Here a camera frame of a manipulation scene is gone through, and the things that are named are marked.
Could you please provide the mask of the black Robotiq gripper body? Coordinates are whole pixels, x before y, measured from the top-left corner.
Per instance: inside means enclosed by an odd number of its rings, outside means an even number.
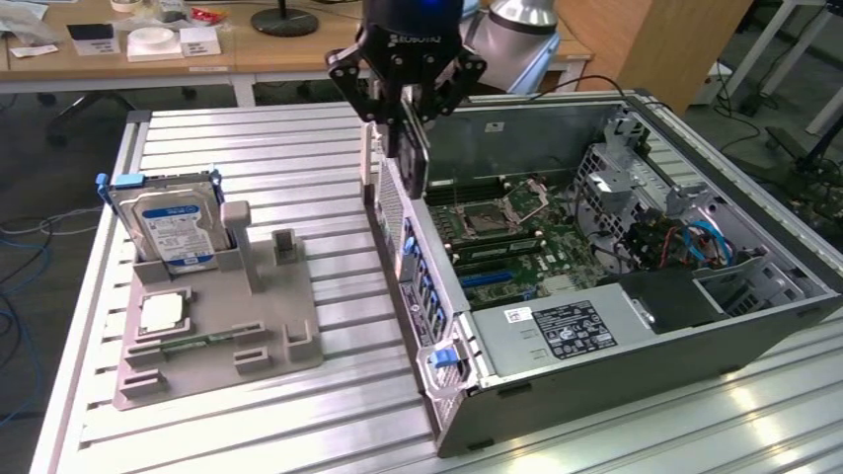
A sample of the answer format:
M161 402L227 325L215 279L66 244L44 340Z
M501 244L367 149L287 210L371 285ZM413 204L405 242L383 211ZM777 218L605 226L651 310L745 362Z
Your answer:
M401 90L415 86L420 117L447 114L461 101L465 58L461 1L367 1L357 49L379 81L372 116L400 115Z

